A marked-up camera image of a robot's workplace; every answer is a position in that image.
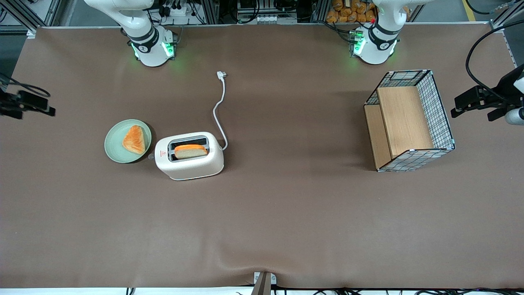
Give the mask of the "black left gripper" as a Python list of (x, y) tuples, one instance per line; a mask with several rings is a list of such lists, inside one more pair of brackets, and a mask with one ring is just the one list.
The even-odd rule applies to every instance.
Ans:
[[(516, 88), (513, 85), (516, 80), (499, 80), (498, 84), (492, 90), (502, 98), (497, 98), (490, 107), (496, 108), (487, 114), (487, 119), (493, 122), (497, 119), (503, 118), (507, 109), (515, 109), (514, 96), (516, 95)], [(457, 118), (464, 113), (463, 109), (452, 108), (450, 110), (451, 117)]]

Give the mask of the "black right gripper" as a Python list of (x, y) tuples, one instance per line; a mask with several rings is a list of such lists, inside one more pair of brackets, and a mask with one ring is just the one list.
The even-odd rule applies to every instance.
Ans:
[[(17, 110), (19, 109), (19, 106), (20, 103), (18, 93), (9, 93), (0, 88), (0, 115), (21, 120), (23, 118), (23, 111)], [(56, 115), (56, 109), (53, 107), (47, 107), (47, 109), (40, 110), (40, 112), (47, 116)]]

